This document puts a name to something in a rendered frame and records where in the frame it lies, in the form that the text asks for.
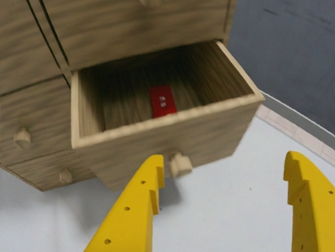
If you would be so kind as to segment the red 9v battery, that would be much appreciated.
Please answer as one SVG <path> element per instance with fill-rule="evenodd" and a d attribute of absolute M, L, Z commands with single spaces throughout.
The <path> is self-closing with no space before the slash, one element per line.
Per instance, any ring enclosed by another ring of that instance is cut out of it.
<path fill-rule="evenodd" d="M 169 83 L 149 87 L 153 117 L 176 112 Z"/>

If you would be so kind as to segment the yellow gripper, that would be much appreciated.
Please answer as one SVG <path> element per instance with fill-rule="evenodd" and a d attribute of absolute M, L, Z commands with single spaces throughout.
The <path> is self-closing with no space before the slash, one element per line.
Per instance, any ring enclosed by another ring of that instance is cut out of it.
<path fill-rule="evenodd" d="M 304 155 L 288 150 L 282 180 L 292 206 L 291 252 L 335 252 L 335 187 Z M 145 160 L 83 252 L 153 252 L 153 215 L 164 157 Z"/>

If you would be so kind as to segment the wooden chest of drawers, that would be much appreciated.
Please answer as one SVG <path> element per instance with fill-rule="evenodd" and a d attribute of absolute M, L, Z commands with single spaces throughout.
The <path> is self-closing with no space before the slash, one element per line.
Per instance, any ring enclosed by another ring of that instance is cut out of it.
<path fill-rule="evenodd" d="M 97 63 L 100 61 L 105 61 L 108 59 L 112 59 L 115 57 L 121 57 L 124 55 L 128 55 L 128 54 L 134 54 L 137 52 L 142 52 L 145 50 L 151 50 L 151 49 L 156 49 L 156 48 L 160 48 L 160 47 L 164 47 L 164 46 L 171 46 L 171 45 L 175 45 L 175 44 L 180 44 L 180 43 L 187 43 L 187 42 L 192 42 L 192 41 L 197 41 L 197 40 L 202 40 L 202 39 L 210 39 L 210 38 L 216 38 L 226 47 L 226 41 L 227 41 L 227 37 L 228 37 L 228 33 L 229 33 L 229 29 L 230 29 L 230 22 L 231 22 L 231 17 L 233 14 L 233 9 L 234 9 L 234 2 L 235 0 L 227 0 L 226 2 L 226 11 L 225 11 L 225 15 L 224 15 L 224 20 L 223 20 L 223 28 L 222 31 L 213 31 L 213 32 L 207 32 L 207 33 L 201 33 L 201 34 L 196 34 L 196 35 L 188 35 L 188 36 L 183 36 L 183 37 L 178 37 L 178 38 L 174 38 L 174 39 L 166 39 L 166 40 L 162 40 L 162 41 L 158 41 L 158 42 L 154 42 L 154 43 L 146 43 L 143 45 L 139 45 L 139 46 L 133 46 L 133 47 L 129 47 L 126 49 L 122 49 L 122 50 L 116 50 L 113 52 L 109 52 L 106 54 L 101 54 L 98 56 L 94 56 L 94 57 L 89 57 L 80 61 L 75 61 L 72 63 L 68 62 L 68 59 L 64 53 L 64 50 L 61 46 L 61 43 L 57 37 L 57 34 L 53 28 L 53 25 L 50 21 L 49 15 L 46 11 L 46 8 L 43 4 L 42 0 L 28 0 L 31 4 L 31 7 L 35 13 L 35 16 L 39 22 L 39 25 L 46 37 L 47 42 L 50 45 L 51 50 L 53 51 L 53 54 L 55 56 L 55 58 L 57 59 L 58 62 L 58 68 L 55 69 L 51 69 L 45 72 L 41 72 L 39 74 L 33 75 L 33 76 L 29 76 L 27 78 L 24 78 L 22 80 L 18 80 L 16 82 L 13 83 L 9 83 L 5 86 L 0 87 L 0 94 L 2 92 L 11 90 L 13 88 L 25 85 L 27 83 L 31 83 L 34 82 L 36 80 L 40 80 L 43 78 L 46 78 L 48 76 L 53 76 L 56 75 L 58 73 L 63 72 L 69 85 L 71 86 L 71 74 L 72 74 L 72 69 L 77 69 L 79 67 L 83 67 L 85 65 L 90 65 L 93 63 Z M 4 163 L 0 162 L 0 167 L 3 168 L 4 170 L 6 170 L 7 172 L 11 173 L 12 175 L 14 175 L 15 177 L 19 178 L 20 180 L 23 180 L 25 183 L 30 184 L 31 186 L 35 187 L 36 189 L 40 190 L 40 191 L 45 191 L 45 190 L 49 190 L 55 187 L 60 187 L 60 186 L 64 186 L 70 183 L 75 183 L 75 182 L 79 182 L 81 180 L 87 180 L 89 178 L 93 178 L 96 177 L 97 175 L 93 175 L 93 176 L 88 176 L 86 178 L 82 178 L 79 180 L 74 180 L 68 183 L 63 183 L 63 184 L 59 184 L 53 187 L 48 187 L 48 188 L 40 188 L 36 185 L 34 185 L 33 183 L 31 183 L 30 181 L 26 180 L 25 178 L 23 178 L 22 176 L 19 176 L 18 174 L 16 174 L 15 172 L 13 172 L 12 170 L 8 169 L 6 167 L 6 165 L 18 162 L 18 161 L 23 161 L 25 159 L 29 159 L 29 158 L 33 158 L 42 154 L 47 154 L 49 152 L 53 152 L 55 150 L 60 150 L 60 149 L 64 149 L 66 147 L 70 147 L 71 143 L 63 145 L 63 146 L 59 146 L 59 147 L 55 147 L 53 149 L 49 149 L 49 150 L 44 150 L 42 152 L 36 153 L 36 154 L 31 154 L 25 157 L 21 157 L 12 161 L 7 161 Z"/>

